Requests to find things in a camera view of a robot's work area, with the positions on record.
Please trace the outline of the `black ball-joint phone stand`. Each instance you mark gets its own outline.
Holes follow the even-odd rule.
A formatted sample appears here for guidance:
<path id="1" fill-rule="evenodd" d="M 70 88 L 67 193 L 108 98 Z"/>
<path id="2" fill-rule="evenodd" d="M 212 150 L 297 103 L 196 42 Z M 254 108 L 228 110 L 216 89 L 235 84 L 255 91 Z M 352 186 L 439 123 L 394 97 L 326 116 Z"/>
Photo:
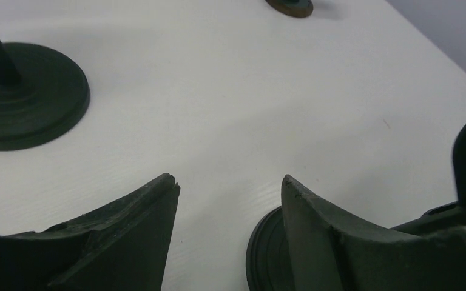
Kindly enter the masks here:
<path id="1" fill-rule="evenodd" d="M 0 40 L 0 151 L 59 138 L 79 123 L 89 104 L 88 80 L 68 56 Z"/>

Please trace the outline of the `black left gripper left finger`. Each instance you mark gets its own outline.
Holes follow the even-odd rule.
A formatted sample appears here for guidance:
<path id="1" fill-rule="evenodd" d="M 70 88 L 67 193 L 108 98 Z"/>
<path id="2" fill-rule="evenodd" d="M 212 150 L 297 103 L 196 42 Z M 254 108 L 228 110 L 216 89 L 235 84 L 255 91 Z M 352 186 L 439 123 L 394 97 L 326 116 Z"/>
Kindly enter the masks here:
<path id="1" fill-rule="evenodd" d="M 43 232 L 0 236 L 0 290 L 160 290 L 179 195 L 164 173 Z"/>

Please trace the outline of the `brown-base small phone stand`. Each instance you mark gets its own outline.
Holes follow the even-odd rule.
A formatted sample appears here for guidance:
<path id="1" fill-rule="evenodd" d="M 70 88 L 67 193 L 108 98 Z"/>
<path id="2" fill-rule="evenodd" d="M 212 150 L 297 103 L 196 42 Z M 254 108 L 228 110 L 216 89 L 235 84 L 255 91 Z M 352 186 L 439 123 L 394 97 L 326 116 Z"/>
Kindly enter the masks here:
<path id="1" fill-rule="evenodd" d="M 293 18 L 309 17 L 314 6 L 310 0 L 266 0 L 275 10 Z"/>

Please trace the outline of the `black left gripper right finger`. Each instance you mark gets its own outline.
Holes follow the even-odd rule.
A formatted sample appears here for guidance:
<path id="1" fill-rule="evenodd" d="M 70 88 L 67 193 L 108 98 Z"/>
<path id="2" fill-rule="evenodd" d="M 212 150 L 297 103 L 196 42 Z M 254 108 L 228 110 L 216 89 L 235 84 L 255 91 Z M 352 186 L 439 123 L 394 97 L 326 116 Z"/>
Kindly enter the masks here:
<path id="1" fill-rule="evenodd" d="M 387 229 L 290 175 L 281 198 L 297 290 L 466 290 L 466 226 L 420 236 Z"/>

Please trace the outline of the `black round-base phone stand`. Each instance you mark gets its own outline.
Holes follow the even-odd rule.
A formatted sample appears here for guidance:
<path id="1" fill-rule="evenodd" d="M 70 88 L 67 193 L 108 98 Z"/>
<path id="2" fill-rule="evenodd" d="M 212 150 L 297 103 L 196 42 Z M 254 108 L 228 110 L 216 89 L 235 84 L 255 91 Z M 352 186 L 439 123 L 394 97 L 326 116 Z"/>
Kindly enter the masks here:
<path id="1" fill-rule="evenodd" d="M 418 219 L 390 229 L 420 236 L 466 226 L 466 125 L 454 142 L 452 161 L 457 201 L 431 209 Z M 251 290 L 297 290 L 282 205 L 256 225 L 246 251 L 246 277 Z"/>

